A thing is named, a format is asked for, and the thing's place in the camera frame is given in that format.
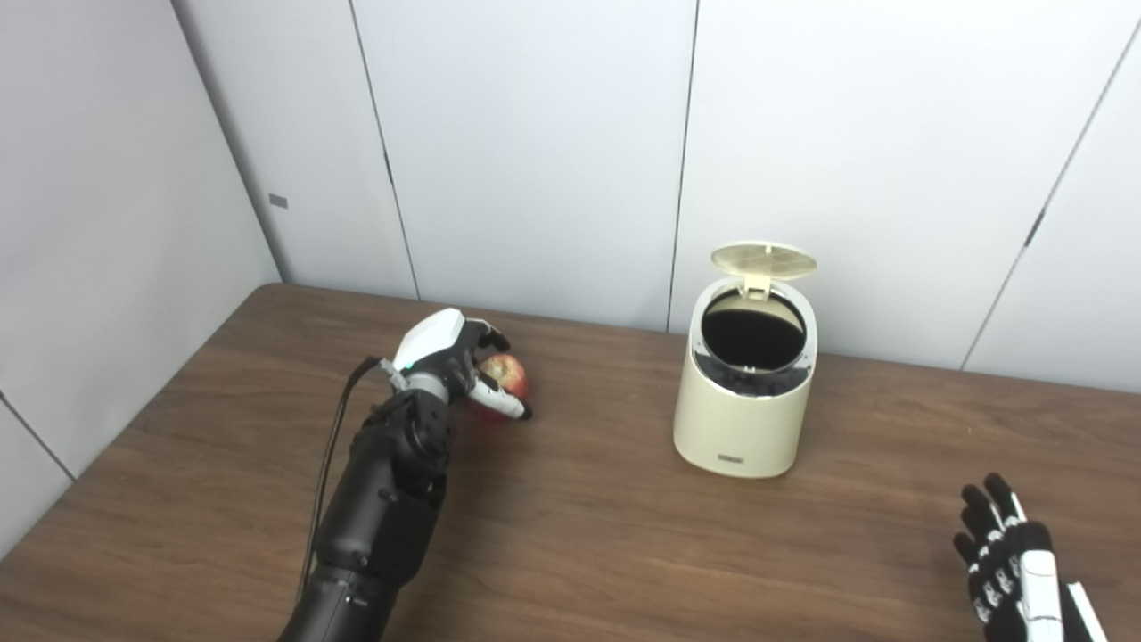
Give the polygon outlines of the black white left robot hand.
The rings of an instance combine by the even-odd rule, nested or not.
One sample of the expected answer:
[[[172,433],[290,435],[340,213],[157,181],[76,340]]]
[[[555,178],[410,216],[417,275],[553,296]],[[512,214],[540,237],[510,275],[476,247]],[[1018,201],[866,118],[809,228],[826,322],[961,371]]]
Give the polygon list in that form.
[[[447,308],[405,333],[394,368],[407,389],[427,391],[448,405],[467,398],[501,416],[529,420],[529,403],[478,368],[478,355],[489,349],[508,353],[510,348],[505,335],[488,320]]]

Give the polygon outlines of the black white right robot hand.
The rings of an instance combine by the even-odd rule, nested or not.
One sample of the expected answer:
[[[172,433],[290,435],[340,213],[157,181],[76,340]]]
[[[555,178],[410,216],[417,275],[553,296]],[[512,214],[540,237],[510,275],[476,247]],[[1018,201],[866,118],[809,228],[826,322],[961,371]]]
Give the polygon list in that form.
[[[958,493],[963,525],[953,546],[966,571],[968,598],[986,641],[1104,641],[1095,607],[1081,582],[1059,572],[1046,525],[997,473]]]

